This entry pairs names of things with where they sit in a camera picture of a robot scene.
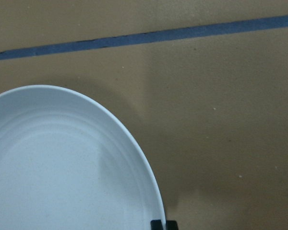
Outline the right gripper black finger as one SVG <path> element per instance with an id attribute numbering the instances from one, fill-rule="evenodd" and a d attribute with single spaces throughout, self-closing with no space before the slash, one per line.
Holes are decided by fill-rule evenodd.
<path id="1" fill-rule="evenodd" d="M 178 224 L 175 220 L 166 220 L 163 223 L 160 219 L 150 222 L 151 230 L 178 230 Z"/>

